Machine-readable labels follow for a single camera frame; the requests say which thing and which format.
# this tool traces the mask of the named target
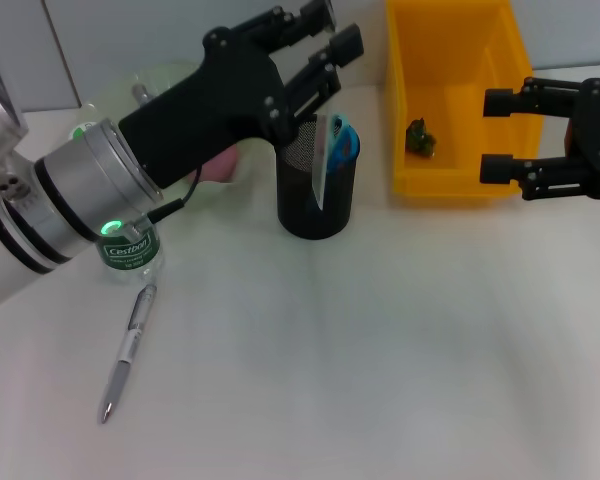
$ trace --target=green led light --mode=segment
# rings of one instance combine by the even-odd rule
[[[100,230],[100,233],[103,235],[108,235],[111,232],[115,232],[120,227],[122,227],[122,222],[120,220],[111,220],[110,222],[105,223]]]

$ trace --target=mesh pen holder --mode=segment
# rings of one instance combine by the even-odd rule
[[[293,235],[321,240],[340,232],[349,222],[357,158],[327,172],[324,203],[318,206],[312,184],[316,117],[300,126],[298,138],[276,150],[278,219]]]

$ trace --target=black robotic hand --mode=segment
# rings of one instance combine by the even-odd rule
[[[565,156],[519,160],[512,155],[483,155],[480,182],[516,180],[525,200],[576,195],[600,200],[600,78],[582,83],[527,78],[517,94],[487,90],[484,116],[512,113],[569,118]]]
[[[351,25],[333,36],[287,85],[269,55],[334,28],[330,1],[313,0],[298,17],[275,7],[211,30],[200,68],[120,121],[140,166],[165,188],[245,138],[291,143],[300,123],[340,90],[336,66],[363,54],[360,30]]]

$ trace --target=cable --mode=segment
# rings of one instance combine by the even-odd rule
[[[193,183],[189,187],[189,191],[187,192],[187,194],[183,198],[178,198],[177,200],[169,202],[166,205],[156,208],[155,210],[151,210],[149,213],[147,213],[147,218],[149,219],[149,221],[155,225],[159,221],[167,218],[172,213],[175,213],[181,208],[183,208],[193,195],[193,192],[196,191],[196,187],[198,186],[198,183],[200,183],[201,174],[202,166],[199,166],[196,170],[196,176],[193,179]]]

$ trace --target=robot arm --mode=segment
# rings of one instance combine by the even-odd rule
[[[203,40],[200,68],[122,119],[105,120],[32,163],[13,148],[27,132],[0,73],[0,303],[70,261],[110,220],[134,222],[165,188],[236,142],[291,143],[339,89],[336,66],[363,54],[352,25],[284,85],[269,54],[332,30],[329,0],[299,16],[280,7]]]
[[[487,90],[485,116],[512,113],[569,118],[565,156],[520,160],[512,155],[483,155],[482,183],[516,180],[525,200],[576,195],[600,200],[600,78],[582,83],[527,78],[517,94]]]

